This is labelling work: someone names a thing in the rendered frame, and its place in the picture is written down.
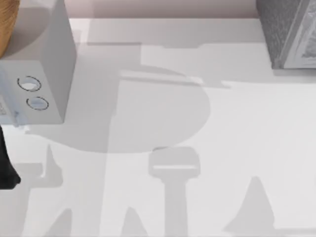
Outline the pale microwave oven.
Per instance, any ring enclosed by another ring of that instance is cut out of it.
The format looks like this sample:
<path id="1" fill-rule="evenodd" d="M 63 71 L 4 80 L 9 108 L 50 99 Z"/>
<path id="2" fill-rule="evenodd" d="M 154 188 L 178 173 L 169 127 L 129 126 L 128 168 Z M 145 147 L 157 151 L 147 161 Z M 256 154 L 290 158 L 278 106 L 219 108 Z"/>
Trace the pale microwave oven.
<path id="1" fill-rule="evenodd" d="M 62 124 L 76 59 L 64 0 L 20 0 L 12 37 L 0 58 L 0 124 Z M 17 79 L 25 76 L 37 78 L 41 89 L 21 89 Z M 46 110 L 33 110 L 26 104 L 37 96 L 49 102 Z"/>

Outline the microwave knob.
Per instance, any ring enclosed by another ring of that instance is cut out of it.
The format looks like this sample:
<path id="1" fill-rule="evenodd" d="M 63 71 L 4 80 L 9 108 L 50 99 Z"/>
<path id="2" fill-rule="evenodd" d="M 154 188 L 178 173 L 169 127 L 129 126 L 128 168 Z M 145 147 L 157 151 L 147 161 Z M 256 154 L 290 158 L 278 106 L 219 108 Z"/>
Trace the microwave knob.
<path id="1" fill-rule="evenodd" d="M 41 89 L 41 82 L 32 76 L 25 76 L 17 79 L 19 87 L 28 92 L 35 92 Z"/>
<path id="2" fill-rule="evenodd" d="M 49 102 L 42 97 L 32 97 L 26 100 L 26 104 L 33 110 L 43 111 L 49 107 Z"/>

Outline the wooden bowl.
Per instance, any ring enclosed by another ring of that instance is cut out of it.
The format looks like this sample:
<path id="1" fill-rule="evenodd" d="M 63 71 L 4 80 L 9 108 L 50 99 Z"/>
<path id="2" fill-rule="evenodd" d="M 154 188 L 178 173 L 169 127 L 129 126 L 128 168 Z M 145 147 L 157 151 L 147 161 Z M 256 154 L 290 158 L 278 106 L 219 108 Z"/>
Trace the wooden bowl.
<path id="1" fill-rule="evenodd" d="M 17 20 L 20 0 L 0 0 L 0 58 L 10 42 Z"/>

